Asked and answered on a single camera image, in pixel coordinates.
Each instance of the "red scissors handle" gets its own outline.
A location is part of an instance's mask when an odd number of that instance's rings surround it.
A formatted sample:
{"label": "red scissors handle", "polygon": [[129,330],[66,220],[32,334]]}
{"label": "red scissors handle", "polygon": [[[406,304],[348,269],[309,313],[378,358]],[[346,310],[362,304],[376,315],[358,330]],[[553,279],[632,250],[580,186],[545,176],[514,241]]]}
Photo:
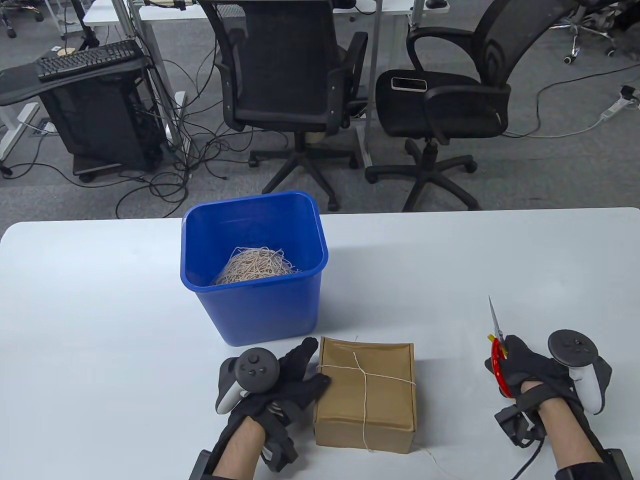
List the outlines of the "red scissors handle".
{"label": "red scissors handle", "polygon": [[493,344],[491,345],[491,368],[493,369],[493,375],[495,375],[495,379],[504,396],[507,398],[513,398],[511,391],[507,386],[507,382],[504,381],[504,377],[502,376],[499,359],[506,360],[506,357],[502,351],[502,344],[500,343],[500,340],[494,339]]}

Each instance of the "vr controller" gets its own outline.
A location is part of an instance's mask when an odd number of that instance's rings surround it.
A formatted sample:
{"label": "vr controller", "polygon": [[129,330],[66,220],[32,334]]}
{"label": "vr controller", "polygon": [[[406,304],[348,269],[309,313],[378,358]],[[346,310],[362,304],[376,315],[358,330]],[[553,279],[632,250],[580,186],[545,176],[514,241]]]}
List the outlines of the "vr controller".
{"label": "vr controller", "polygon": [[575,393],[585,412],[598,415],[604,410],[604,394],[613,370],[586,335],[575,330],[558,330],[547,342],[551,356],[569,369]]}
{"label": "vr controller", "polygon": [[240,356],[226,359],[220,366],[216,412],[231,412],[250,394],[266,392],[280,376],[280,363],[269,350],[250,348]]}

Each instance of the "black glove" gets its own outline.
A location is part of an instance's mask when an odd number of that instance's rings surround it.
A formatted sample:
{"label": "black glove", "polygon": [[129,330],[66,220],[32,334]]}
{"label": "black glove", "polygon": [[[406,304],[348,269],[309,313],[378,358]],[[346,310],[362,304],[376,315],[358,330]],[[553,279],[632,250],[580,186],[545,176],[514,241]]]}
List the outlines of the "black glove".
{"label": "black glove", "polygon": [[[499,359],[502,376],[507,383],[511,395],[518,399],[522,383],[527,380],[538,380],[554,389],[559,397],[575,397],[569,370],[553,358],[534,353],[527,344],[516,335],[507,335],[504,339],[507,351],[506,360]],[[484,366],[493,373],[491,358],[484,361]]]}
{"label": "black glove", "polygon": [[[537,413],[539,404],[546,399],[562,397],[568,403],[569,408],[593,447],[604,458],[602,445],[600,445],[598,438],[592,432],[584,415],[580,399],[573,390],[573,381],[569,377],[569,369],[553,358],[547,358],[531,351],[527,344],[516,335],[507,335],[504,339],[504,347],[507,351],[507,358],[505,360],[499,359],[498,361],[500,362],[504,381],[516,400],[517,408],[526,413],[535,426],[542,428],[542,420]],[[484,366],[493,374],[491,358],[484,361]],[[522,394],[522,383],[527,380],[541,381],[543,385],[534,387]],[[546,433],[543,429],[539,429],[535,432],[534,437],[538,435],[544,437]]]}
{"label": "black glove", "polygon": [[270,458],[262,455],[262,459],[271,470],[279,472],[298,457],[285,427],[297,421],[302,411],[318,400],[331,382],[330,377],[321,373],[302,381],[309,360],[317,348],[318,341],[313,337],[307,337],[299,346],[279,359],[280,377],[273,388],[261,394],[251,394],[236,405],[229,414],[227,426],[211,453],[205,473],[211,475],[229,439],[245,417],[251,417],[266,432],[265,447],[271,455]]}

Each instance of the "scissors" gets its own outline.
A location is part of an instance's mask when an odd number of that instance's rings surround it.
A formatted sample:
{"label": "scissors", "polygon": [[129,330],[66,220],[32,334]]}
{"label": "scissors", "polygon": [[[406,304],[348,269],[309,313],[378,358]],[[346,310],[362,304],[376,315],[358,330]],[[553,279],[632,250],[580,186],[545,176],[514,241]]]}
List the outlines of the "scissors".
{"label": "scissors", "polygon": [[489,340],[492,342],[491,368],[493,369],[493,375],[498,382],[498,386],[500,387],[502,394],[507,398],[513,398],[511,391],[507,386],[507,382],[502,375],[502,369],[500,368],[499,360],[506,360],[507,350],[504,347],[504,336],[502,335],[502,330],[500,330],[498,319],[495,317],[495,310],[493,309],[493,303],[491,303],[491,296],[489,296],[489,307],[491,307],[491,316],[493,317],[493,335],[489,335]]}

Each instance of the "computer tower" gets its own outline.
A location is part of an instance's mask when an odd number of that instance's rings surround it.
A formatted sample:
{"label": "computer tower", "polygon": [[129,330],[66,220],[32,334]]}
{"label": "computer tower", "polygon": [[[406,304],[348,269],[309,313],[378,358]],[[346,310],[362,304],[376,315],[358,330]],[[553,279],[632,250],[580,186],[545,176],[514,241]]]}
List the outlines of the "computer tower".
{"label": "computer tower", "polygon": [[137,68],[40,94],[51,122],[74,155],[74,175],[90,181],[100,170],[150,171],[158,165],[166,137],[150,92],[147,71]]}

